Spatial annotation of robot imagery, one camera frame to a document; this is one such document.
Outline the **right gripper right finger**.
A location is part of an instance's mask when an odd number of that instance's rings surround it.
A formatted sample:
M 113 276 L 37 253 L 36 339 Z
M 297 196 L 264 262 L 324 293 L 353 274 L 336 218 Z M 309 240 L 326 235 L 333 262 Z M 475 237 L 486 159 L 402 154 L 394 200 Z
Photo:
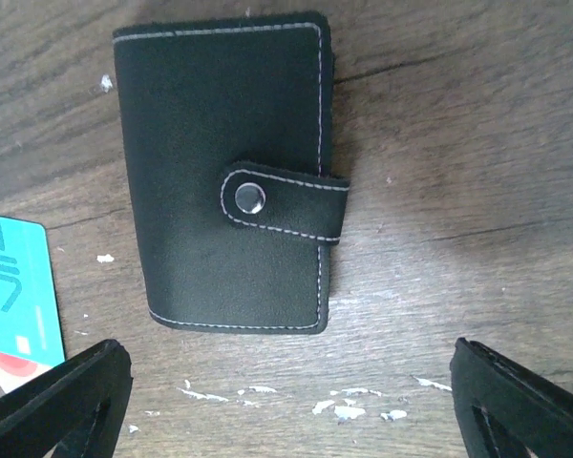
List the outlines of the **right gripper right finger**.
M 573 394 L 476 341 L 450 363 L 456 420 L 470 457 L 573 457 Z

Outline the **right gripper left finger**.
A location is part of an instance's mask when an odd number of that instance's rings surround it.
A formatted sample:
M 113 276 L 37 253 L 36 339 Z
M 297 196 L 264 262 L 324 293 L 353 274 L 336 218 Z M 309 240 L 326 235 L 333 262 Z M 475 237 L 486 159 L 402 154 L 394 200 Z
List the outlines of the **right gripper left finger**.
M 104 340 L 0 397 L 0 457 L 111 457 L 131 365 L 123 345 Z

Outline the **black card holder wallet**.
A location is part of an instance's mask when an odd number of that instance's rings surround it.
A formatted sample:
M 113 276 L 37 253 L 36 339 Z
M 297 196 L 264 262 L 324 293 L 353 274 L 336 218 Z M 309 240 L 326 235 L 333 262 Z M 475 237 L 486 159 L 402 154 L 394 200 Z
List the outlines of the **black card holder wallet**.
M 317 11 L 113 34 L 150 316 L 317 334 L 350 190 L 331 171 L 330 27 Z

